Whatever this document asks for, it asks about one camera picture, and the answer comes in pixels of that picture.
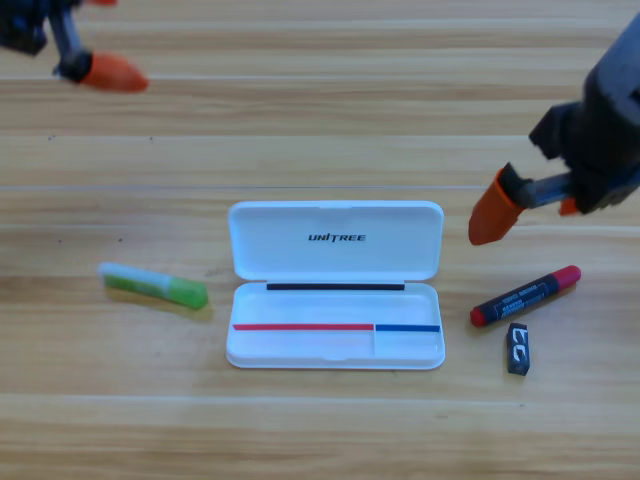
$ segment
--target marker label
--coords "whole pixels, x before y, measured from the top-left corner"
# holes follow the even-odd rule
[[[502,299],[493,305],[497,319],[503,319],[509,315],[538,303],[549,295],[549,288],[545,283],[525,285],[524,288]]]

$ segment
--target red stripe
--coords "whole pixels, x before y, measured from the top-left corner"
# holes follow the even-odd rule
[[[370,323],[239,323],[235,330],[373,330]]]

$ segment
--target case lid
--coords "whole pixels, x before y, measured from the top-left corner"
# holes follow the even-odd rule
[[[229,211],[236,273],[269,282],[433,277],[444,213],[428,201],[241,202]]]

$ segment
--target red marker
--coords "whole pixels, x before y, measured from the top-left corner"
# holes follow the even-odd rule
[[[578,267],[571,265],[511,290],[471,310],[471,323],[484,327],[506,318],[575,285],[581,274]]]

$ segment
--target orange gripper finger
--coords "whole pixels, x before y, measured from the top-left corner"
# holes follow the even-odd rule
[[[560,203],[560,215],[563,217],[576,213],[580,213],[580,210],[578,210],[575,198],[567,198]]]
[[[502,239],[525,210],[516,205],[500,186],[498,178],[501,173],[502,170],[473,207],[469,219],[469,241],[473,245],[484,245]]]
[[[137,93],[149,86],[147,77],[124,57],[94,53],[91,69],[80,82],[98,90]]]

